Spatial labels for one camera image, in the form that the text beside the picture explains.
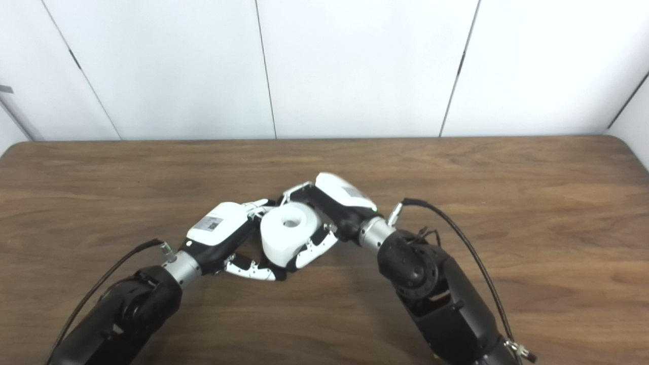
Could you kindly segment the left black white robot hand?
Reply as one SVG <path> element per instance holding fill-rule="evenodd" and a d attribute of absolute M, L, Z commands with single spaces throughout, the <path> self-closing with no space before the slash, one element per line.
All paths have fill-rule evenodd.
<path fill-rule="evenodd" d="M 276 202 L 222 202 L 186 234 L 179 251 L 193 259 L 201 275 L 227 272 L 252 280 L 285 281 L 285 270 L 263 256 L 259 263 L 236 251 L 260 228 L 261 219 Z"/>

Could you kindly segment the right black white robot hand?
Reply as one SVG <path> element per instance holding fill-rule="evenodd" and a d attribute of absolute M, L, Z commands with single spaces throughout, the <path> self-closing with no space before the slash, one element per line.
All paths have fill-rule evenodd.
<path fill-rule="evenodd" d="M 300 243 L 297 253 L 285 266 L 294 273 L 308 266 L 336 243 L 354 242 L 362 246 L 366 226 L 381 217 L 377 207 L 357 187 L 333 173 L 321 172 L 315 181 L 292 187 L 282 194 L 280 206 L 303 203 L 315 210 L 327 223 L 318 223 L 314 233 Z"/>

